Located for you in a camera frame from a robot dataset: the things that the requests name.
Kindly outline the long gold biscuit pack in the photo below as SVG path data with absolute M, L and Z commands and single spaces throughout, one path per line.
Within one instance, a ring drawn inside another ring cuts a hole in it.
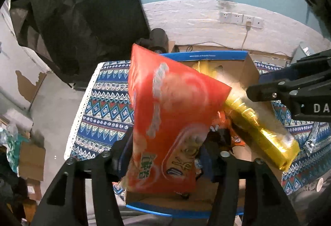
M 211 60 L 194 63 L 193 69 L 232 87 L 223 109 L 232 123 L 249 134 L 245 142 L 258 147 L 281 171 L 287 171 L 300 148 L 295 138 L 276 119 L 270 103 L 253 102 L 246 91 L 256 84 L 259 72 L 253 62 L 220 64 Z

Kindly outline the orange rice cracker bag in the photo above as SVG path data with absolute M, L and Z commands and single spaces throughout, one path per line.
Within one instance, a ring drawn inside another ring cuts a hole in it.
M 210 126 L 212 132 L 217 132 L 225 140 L 228 147 L 245 146 L 246 143 L 236 133 L 232 127 L 232 121 L 225 114 L 225 111 L 218 111 L 218 114 L 213 118 Z

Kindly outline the light blue trash bin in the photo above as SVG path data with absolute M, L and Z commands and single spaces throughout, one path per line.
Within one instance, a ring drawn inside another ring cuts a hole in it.
M 305 42 L 300 42 L 299 46 L 293 52 L 292 60 L 290 64 L 296 63 L 301 58 L 305 58 L 315 54 L 315 51 Z

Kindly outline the blue patterned tablecloth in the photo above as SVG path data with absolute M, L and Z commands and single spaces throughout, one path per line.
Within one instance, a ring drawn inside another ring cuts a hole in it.
M 65 159 L 95 158 L 109 150 L 133 124 L 128 94 L 130 63 L 110 61 L 97 66 L 71 127 Z M 294 121 L 281 103 L 273 102 L 272 106 L 300 146 L 298 156 L 282 174 L 282 187 L 290 195 L 330 170 L 330 126 L 326 122 Z

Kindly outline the small cardboard box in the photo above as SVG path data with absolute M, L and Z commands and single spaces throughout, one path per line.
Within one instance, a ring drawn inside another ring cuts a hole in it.
M 168 52 L 169 53 L 171 53 L 172 52 L 172 50 L 173 50 L 173 48 L 174 48 L 174 46 L 175 46 L 175 41 L 169 41 L 168 42 Z

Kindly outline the black speaker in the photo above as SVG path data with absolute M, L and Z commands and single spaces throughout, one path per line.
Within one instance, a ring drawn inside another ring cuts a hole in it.
M 158 54 L 168 53 L 168 37 L 161 28 L 151 30 L 149 38 L 140 38 L 136 44 Z

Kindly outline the black hanging cloth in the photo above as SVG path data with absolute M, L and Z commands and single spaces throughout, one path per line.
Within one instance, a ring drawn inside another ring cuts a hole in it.
M 18 44 L 65 83 L 89 81 L 101 62 L 129 59 L 150 33 L 141 0 L 11 0 L 10 16 Z

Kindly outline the white wall outlet strip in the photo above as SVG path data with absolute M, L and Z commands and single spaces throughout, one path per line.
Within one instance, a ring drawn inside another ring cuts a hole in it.
M 242 13 L 233 13 L 220 11 L 219 21 L 221 23 L 228 23 L 234 25 L 246 26 L 248 23 L 251 27 L 262 29 L 264 27 L 264 20 L 261 17 L 251 16 Z

